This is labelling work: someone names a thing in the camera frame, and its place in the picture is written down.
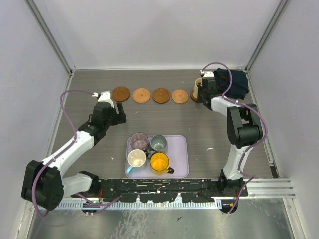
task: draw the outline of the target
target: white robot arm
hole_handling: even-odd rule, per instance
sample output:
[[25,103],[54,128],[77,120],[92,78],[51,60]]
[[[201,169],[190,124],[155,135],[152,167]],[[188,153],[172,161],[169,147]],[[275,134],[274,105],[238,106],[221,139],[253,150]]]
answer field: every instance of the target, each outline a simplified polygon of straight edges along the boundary
[[[227,163],[221,170],[219,177],[219,190],[237,188],[242,184],[243,175],[241,172],[244,170],[252,148],[245,151],[263,136],[260,119],[248,108],[231,103],[218,94],[213,72],[203,72],[202,76],[203,81],[198,84],[198,99],[210,110],[220,112],[227,117],[227,135],[231,143]],[[255,104],[247,105],[257,111]]]
[[32,185],[40,169],[49,161],[52,163],[44,170],[36,185],[36,201],[39,206],[47,210],[56,208],[61,200],[79,192],[96,193],[99,190],[98,176],[82,171],[75,176],[63,178],[68,168],[86,151],[93,148],[105,135],[110,126],[126,123],[126,115],[121,103],[117,103],[118,114],[114,108],[109,91],[101,95],[95,93],[98,102],[94,106],[93,114],[89,120],[79,127],[75,143],[61,156],[55,158],[61,151],[68,147],[74,138],[51,156],[41,162],[31,161],[26,168],[22,197],[32,202]]

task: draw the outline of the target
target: clear glass mug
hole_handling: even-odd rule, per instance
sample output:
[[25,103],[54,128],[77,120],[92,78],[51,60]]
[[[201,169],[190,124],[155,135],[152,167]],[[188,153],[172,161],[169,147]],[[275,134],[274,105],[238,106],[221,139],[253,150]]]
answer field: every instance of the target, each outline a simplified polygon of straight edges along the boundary
[[175,170],[169,166],[169,158],[164,153],[153,154],[150,159],[150,166],[152,172],[157,175],[163,175],[165,173],[173,174],[175,172]]
[[148,149],[148,145],[149,145],[149,139],[143,133],[135,133],[130,138],[130,146],[133,149],[140,149],[146,152]]

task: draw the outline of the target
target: dark brown coaster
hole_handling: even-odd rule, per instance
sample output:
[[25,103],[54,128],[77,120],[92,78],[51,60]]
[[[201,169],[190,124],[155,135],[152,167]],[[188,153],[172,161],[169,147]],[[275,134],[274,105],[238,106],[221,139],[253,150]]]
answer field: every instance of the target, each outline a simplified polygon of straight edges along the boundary
[[176,103],[182,104],[188,100],[188,93],[185,90],[179,89],[174,91],[171,97]]
[[138,88],[133,92],[133,100],[137,103],[144,103],[151,97],[150,92],[145,88]]
[[156,103],[163,104],[169,101],[170,92],[166,88],[157,88],[153,91],[152,98]]
[[119,86],[112,91],[112,99],[117,102],[126,101],[130,97],[130,90],[125,86]]

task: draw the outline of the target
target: purple mug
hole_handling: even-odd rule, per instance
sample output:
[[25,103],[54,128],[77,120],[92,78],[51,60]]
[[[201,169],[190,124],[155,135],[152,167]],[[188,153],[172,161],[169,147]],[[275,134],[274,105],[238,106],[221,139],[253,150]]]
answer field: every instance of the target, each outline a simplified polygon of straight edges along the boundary
[[135,133],[130,138],[130,146],[133,149],[140,149],[145,152],[149,146],[149,139],[143,133]]

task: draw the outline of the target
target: white mug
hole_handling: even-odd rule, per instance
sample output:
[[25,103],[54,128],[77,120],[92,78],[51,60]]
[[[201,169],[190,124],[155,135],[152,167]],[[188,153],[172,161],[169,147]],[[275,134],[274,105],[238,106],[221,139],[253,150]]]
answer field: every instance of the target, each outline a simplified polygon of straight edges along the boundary
[[146,166],[146,155],[140,149],[134,149],[129,153],[127,161],[129,167],[126,170],[126,174],[133,173],[134,171],[140,171]]

